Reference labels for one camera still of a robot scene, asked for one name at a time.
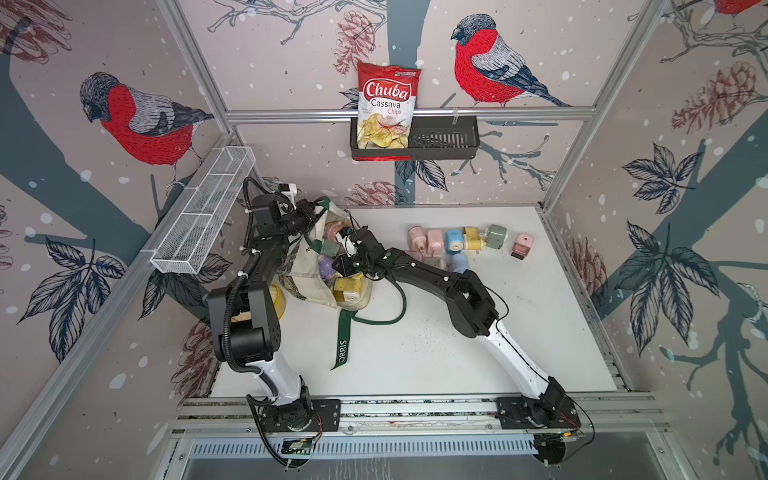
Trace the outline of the cream green-handled tote bag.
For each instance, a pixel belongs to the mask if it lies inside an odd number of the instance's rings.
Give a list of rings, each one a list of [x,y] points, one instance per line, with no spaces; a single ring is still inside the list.
[[[319,219],[289,248],[285,262],[278,269],[277,279],[280,286],[296,299],[339,311],[334,364],[339,368],[348,361],[352,324],[394,325],[405,316],[407,299],[402,287],[395,284],[401,297],[401,310],[395,318],[371,320],[361,317],[359,312],[371,299],[373,280],[363,273],[345,275],[333,267],[335,261],[345,258],[345,250],[336,235],[352,225],[351,215],[327,197],[320,198],[311,211],[318,214]]]

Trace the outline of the cream pencil sharpener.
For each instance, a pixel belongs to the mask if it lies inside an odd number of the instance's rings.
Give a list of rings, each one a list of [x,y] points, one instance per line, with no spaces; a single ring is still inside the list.
[[[446,261],[443,257],[424,257],[423,262],[431,267],[438,268],[441,270],[446,269]]]

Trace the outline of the light blue pencil sharpener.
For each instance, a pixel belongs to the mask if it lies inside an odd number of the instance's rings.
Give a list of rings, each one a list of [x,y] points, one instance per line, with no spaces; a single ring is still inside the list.
[[[469,269],[469,259],[461,252],[451,256],[450,269],[454,273],[462,274]]]

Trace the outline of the pink square pencil sharpener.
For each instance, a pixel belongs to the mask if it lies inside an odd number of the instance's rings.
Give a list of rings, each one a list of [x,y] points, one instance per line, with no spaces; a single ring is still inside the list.
[[[519,260],[524,260],[527,258],[530,251],[532,250],[533,244],[534,244],[533,236],[526,233],[521,233],[516,237],[510,254],[514,258],[517,258]]]

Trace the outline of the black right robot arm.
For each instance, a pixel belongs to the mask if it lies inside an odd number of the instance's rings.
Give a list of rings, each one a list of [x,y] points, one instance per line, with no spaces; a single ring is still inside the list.
[[[334,261],[335,270],[361,273],[373,282],[385,280],[400,294],[401,312],[388,325],[399,322],[407,312],[404,284],[443,301],[454,329],[479,341],[517,386],[522,405],[503,414],[504,418],[521,416],[535,428],[581,427],[580,406],[512,338],[496,309],[495,292],[474,271],[456,273],[430,266],[403,250],[384,247],[366,227],[344,227],[336,238],[344,254]]]

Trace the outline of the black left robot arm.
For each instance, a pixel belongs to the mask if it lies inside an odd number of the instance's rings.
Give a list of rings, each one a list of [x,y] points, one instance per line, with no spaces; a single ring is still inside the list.
[[[292,202],[248,177],[242,185],[247,228],[241,253],[245,263],[226,287],[208,300],[216,358],[240,374],[251,374],[265,390],[246,401],[258,425],[301,431],[315,417],[309,389],[279,353],[281,327],[270,286],[290,248],[324,215],[319,201]]]

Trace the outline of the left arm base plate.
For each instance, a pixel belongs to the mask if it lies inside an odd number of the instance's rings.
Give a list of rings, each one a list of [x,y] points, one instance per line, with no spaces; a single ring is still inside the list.
[[[336,432],[341,416],[339,399],[297,400],[282,406],[260,407],[257,419],[266,433]]]

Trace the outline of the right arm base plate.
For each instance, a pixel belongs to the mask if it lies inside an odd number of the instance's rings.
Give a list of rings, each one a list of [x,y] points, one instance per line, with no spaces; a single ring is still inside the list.
[[[505,430],[576,431],[581,428],[576,406],[567,397],[551,403],[523,396],[505,396],[497,397],[495,404],[496,418]]]

